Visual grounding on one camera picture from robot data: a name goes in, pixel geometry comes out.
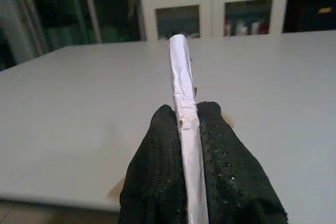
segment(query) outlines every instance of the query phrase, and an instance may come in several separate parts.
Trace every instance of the black glove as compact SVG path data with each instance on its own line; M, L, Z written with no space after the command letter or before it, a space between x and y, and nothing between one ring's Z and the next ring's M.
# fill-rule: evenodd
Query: black glove
M223 120L215 102L197 105L210 224L287 223L259 162ZM175 113L155 112L131 161L119 223L186 223L186 190Z

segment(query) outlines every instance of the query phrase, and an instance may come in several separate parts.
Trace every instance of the white table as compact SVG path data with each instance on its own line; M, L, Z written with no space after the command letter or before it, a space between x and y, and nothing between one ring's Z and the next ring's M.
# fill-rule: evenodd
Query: white table
M190 40L216 101L290 223L336 220L336 31ZM118 210L152 114L172 105L166 42L67 47L0 73L0 198Z

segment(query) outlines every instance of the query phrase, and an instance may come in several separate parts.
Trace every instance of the white tabletop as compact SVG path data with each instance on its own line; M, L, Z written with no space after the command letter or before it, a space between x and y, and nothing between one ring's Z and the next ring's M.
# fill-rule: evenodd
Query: white tabletop
M336 31L189 41L290 223L336 220ZM152 114L172 105L166 42L67 47L0 73L0 198L118 209Z

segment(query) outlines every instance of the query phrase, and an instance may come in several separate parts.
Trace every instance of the floor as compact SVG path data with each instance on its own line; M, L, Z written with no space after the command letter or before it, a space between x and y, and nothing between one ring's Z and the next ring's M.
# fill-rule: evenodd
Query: floor
M0 201L0 224L115 224L112 212Z

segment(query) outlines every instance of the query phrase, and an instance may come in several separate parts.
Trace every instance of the white cabinet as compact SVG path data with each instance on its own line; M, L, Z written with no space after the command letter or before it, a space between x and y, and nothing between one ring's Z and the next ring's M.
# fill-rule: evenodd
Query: white cabinet
M141 0L146 38L281 34L287 0Z

